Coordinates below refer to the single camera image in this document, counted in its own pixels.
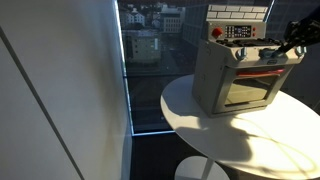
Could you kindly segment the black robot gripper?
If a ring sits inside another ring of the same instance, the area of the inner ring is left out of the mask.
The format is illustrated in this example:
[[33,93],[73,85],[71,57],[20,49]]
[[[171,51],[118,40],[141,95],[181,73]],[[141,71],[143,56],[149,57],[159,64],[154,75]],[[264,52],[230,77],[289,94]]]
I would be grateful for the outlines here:
[[284,40],[278,51],[286,53],[294,46],[309,46],[320,42],[320,21],[317,19],[303,19],[288,23]]

